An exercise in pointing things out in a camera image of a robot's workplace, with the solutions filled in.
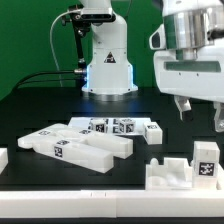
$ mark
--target cube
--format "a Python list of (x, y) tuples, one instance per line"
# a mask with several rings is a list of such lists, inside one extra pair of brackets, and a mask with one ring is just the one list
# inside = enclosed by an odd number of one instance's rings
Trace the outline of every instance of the cube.
[(128, 134), (135, 131), (135, 121), (130, 118), (123, 118), (119, 120), (119, 131), (122, 134)]
[(98, 132), (107, 132), (106, 121), (103, 119), (92, 119), (90, 121), (90, 129)]
[(220, 150), (215, 142), (194, 142), (192, 186), (216, 189)]
[(163, 142), (163, 131), (156, 122), (145, 122), (143, 124), (144, 137), (148, 145), (158, 145)]

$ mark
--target toy block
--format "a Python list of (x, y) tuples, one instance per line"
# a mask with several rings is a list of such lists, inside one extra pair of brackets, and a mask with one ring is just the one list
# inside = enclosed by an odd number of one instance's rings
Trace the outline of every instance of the toy block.
[(119, 120), (119, 131), (123, 134), (128, 134), (135, 131), (135, 121), (130, 118)]
[(192, 186), (217, 189), (220, 150), (215, 142), (194, 143)]
[(101, 173), (106, 173), (114, 166), (111, 152), (74, 140), (59, 140), (58, 137), (52, 136), (35, 142), (33, 149), (46, 156)]
[(103, 119), (92, 119), (90, 121), (90, 129), (98, 132), (107, 132), (106, 122)]
[(144, 137), (148, 145), (162, 144), (163, 131), (156, 122), (145, 122), (143, 128), (145, 130)]

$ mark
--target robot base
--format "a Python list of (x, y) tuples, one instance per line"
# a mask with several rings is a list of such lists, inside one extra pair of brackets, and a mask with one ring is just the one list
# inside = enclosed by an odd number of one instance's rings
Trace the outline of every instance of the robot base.
[(129, 99), (129, 98), (137, 97), (138, 96), (138, 91), (136, 89), (135, 91), (130, 91), (130, 92), (124, 93), (124, 94), (96, 94), (96, 93), (84, 92), (83, 91), (83, 96), (85, 98), (104, 101), (104, 102), (121, 101), (121, 100), (126, 100), (126, 99)]

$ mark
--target black cable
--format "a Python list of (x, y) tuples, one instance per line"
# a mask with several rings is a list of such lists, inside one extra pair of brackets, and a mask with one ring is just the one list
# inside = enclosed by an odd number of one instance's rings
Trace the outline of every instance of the black cable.
[(30, 75), (22, 78), (19, 82), (17, 82), (17, 84), (13, 87), (12, 91), (16, 90), (17, 87), (21, 85), (21, 83), (24, 83), (25, 81), (27, 81), (28, 79), (31, 79), (33, 77), (43, 76), (43, 75), (59, 75), (59, 74), (74, 74), (74, 71), (73, 70), (68, 70), (68, 71), (43, 71), (43, 72), (30, 74)]
[[(80, 78), (77, 77), (77, 78), (72, 78), (72, 79), (60, 79), (60, 80), (62, 80), (62, 81), (74, 81), (74, 80), (80, 80), (82, 78), (83, 77), (80, 77)], [(18, 87), (21, 86), (21, 85), (26, 85), (26, 84), (31, 84), (31, 83), (42, 83), (42, 82), (60, 82), (60, 80), (59, 79), (51, 79), (51, 80), (35, 80), (35, 81), (22, 82), (22, 83), (18, 84), (16, 89), (18, 89)]]

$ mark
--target block with marker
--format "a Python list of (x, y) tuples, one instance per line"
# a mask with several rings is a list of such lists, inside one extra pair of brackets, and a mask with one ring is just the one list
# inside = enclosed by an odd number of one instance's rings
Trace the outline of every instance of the block with marker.
[(215, 142), (194, 143), (193, 188), (216, 189), (220, 150)]
[(107, 132), (107, 125), (104, 119), (92, 119), (90, 121), (90, 129), (98, 132)]
[(158, 145), (163, 142), (163, 131), (156, 122), (143, 124), (144, 137), (148, 145)]
[(131, 139), (63, 124), (21, 137), (18, 145), (101, 173), (113, 168), (114, 156), (126, 159), (133, 153)]
[(119, 120), (119, 131), (123, 134), (128, 134), (135, 131), (135, 120), (123, 118)]

